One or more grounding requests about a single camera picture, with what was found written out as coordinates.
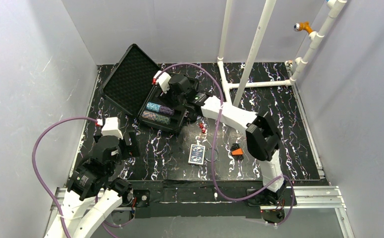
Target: black and orange object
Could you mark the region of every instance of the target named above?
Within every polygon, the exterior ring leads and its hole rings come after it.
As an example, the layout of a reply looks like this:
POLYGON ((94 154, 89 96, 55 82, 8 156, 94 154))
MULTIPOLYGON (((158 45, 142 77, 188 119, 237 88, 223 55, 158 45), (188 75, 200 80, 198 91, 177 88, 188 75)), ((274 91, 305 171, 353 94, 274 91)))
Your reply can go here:
POLYGON ((238 143, 234 143, 231 147, 232 157, 236 160, 242 160, 244 159, 243 154, 243 149, 241 149, 240 145, 238 143))

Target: stack of poker chips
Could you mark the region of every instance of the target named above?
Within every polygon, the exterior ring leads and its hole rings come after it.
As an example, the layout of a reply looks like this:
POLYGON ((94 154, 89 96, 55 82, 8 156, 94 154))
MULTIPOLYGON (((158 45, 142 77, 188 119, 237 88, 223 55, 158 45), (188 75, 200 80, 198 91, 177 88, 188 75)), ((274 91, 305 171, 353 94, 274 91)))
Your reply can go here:
POLYGON ((166 106, 162 106, 160 104, 156 104, 156 103, 147 103, 147 110, 150 110, 150 111, 153 111, 153 112, 157 112, 157 113, 163 113, 163 114, 167 114, 167 115, 174 115, 174 110, 171 109, 171 108, 168 108, 166 106))
POLYGON ((142 117, 146 118, 148 120, 153 120, 153 121, 162 123, 162 124, 166 124, 166 125, 170 124, 170 118, 163 116, 163 115, 156 114, 156 113, 152 113, 149 111, 143 111, 142 117))

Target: pipe elbow joint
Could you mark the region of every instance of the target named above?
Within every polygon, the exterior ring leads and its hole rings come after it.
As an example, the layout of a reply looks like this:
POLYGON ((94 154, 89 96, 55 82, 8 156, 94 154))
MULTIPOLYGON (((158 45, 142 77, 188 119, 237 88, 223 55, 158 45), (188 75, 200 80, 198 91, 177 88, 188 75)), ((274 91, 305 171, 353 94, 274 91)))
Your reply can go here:
POLYGON ((310 27, 310 23, 308 21, 306 22, 297 22, 294 24, 294 31, 307 31, 308 34, 312 33, 313 30, 310 27))

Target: gray floor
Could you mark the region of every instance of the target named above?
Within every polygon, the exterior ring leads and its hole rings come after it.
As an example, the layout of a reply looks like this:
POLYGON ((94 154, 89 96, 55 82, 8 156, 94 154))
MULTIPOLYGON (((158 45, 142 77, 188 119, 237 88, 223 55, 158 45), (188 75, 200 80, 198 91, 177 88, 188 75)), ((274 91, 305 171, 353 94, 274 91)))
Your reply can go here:
MULTIPOLYGON (((127 212, 114 214, 115 223, 127 212)), ((334 209, 295 209, 278 229, 241 217, 161 217, 136 219, 123 229, 110 228, 120 238, 341 238, 334 209)), ((92 238, 111 237, 100 226, 92 238)))

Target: black marble surface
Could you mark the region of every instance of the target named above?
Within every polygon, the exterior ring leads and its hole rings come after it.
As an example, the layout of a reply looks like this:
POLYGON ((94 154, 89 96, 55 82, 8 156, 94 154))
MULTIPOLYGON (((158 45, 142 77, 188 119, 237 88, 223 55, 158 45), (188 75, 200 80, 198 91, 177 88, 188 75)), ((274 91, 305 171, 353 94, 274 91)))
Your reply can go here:
MULTIPOLYGON (((216 63, 198 64, 205 68, 217 80, 220 79, 216 63)), ((141 156, 126 160, 116 169, 116 175, 127 180, 210 180, 210 163, 193 166, 187 163, 191 144, 201 144, 210 148, 215 132, 215 120, 198 118, 193 124, 185 125, 179 134, 170 134, 138 122, 110 105, 98 94, 98 88, 110 74, 113 65, 99 66, 99 77, 94 92, 89 116, 92 118, 119 117, 121 131, 135 130, 140 144, 141 156), (208 133, 202 134, 199 123, 202 122, 208 133)), ((226 75, 230 82, 238 83, 244 69, 243 63, 227 63, 226 75)), ((206 89, 219 95, 214 83, 203 72, 190 66, 172 69, 172 72, 183 73, 200 81, 200 89, 206 89)), ((250 81, 277 81, 287 79, 283 63, 255 63, 250 81)), ((236 90, 231 90, 234 99, 236 90)), ((282 134, 280 160, 282 172, 294 180, 320 179, 311 153, 309 141, 298 111, 297 102, 291 87, 249 88, 245 90, 240 108, 250 111, 268 111, 279 125, 282 134)), ((93 135, 97 128, 87 122, 78 151, 77 160, 86 155, 94 143, 93 135)), ((259 163, 249 155, 246 138, 235 129, 220 124, 217 150, 219 160, 216 161, 217 180, 261 180, 259 163), (229 156, 230 146, 240 143, 245 151, 244 160, 236 161, 229 156)))

